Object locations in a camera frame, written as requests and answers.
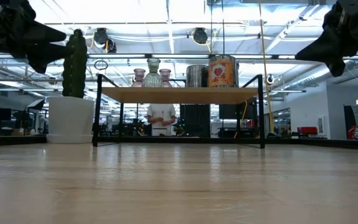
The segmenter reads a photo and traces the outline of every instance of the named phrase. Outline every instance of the hanging cord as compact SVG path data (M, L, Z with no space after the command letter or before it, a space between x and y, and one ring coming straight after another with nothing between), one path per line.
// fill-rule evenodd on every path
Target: hanging cord
M223 54L224 54L224 13L223 13L223 1L222 1L222 24L223 24Z
M214 1L211 1L211 35L210 35L210 37L211 37L210 42L211 43L212 43L212 32L213 32L212 31L212 25L213 25L213 19L212 19L213 18L213 13L212 12L213 12L213 8L214 8ZM211 47L208 46L208 49L209 49L209 53L212 54L212 44L211 44Z
M109 53L109 41L106 40L106 54Z
M266 54L265 54L265 39L264 39L264 22L262 20L262 0L259 0L259 15L260 15L260 37L262 38L262 53L264 55L264 69L265 69L265 87L266 87L266 95L267 95L267 104L268 104L268 116L270 119L270 132L274 132L273 128L273 113L272 113L272 105L270 104L270 93L268 90L267 83L267 69L266 69Z
M241 123L244 123L244 117L246 116L247 107L248 107L248 102L246 101L246 107L244 108L244 112L242 114Z
M92 47L93 47L93 42L94 42L94 32L93 32L93 34L92 34L92 43L91 43L91 46L90 47L88 47L89 49L91 49Z

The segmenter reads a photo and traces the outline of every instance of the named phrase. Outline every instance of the white planter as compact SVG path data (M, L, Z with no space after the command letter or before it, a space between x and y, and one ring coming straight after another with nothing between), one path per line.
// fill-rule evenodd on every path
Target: white planter
M94 101L75 97L49 98L49 143L90 143Z

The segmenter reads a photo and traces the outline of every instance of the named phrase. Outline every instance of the glass vase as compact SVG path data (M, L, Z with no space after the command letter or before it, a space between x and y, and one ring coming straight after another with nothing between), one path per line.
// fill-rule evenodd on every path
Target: glass vase
M132 84L132 87L142 87L143 86L143 78L146 70L137 68L134 70L135 73L135 82Z
M164 87L172 87L171 83L169 82L169 76L171 75L171 70L169 69L160 69L160 76L162 79L162 85Z
M149 74L144 78L143 87L163 87L162 78L157 73L160 62L160 59L157 58L147 59Z

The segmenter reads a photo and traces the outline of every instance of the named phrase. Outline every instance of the white shirt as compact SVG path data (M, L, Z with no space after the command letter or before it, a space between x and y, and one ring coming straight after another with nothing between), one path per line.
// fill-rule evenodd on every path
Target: white shirt
M147 115L169 121L172 116L176 115L176 112L172 104L150 104ZM152 136L159 136L160 134L171 136L171 125L163 126L161 122L152 124Z

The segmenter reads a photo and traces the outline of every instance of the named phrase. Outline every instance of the metal canister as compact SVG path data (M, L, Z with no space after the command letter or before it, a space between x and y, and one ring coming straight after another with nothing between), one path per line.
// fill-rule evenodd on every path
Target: metal canister
M218 55L209 59L209 87L239 87L236 58Z
M208 66L190 65L187 67L186 87L208 87Z

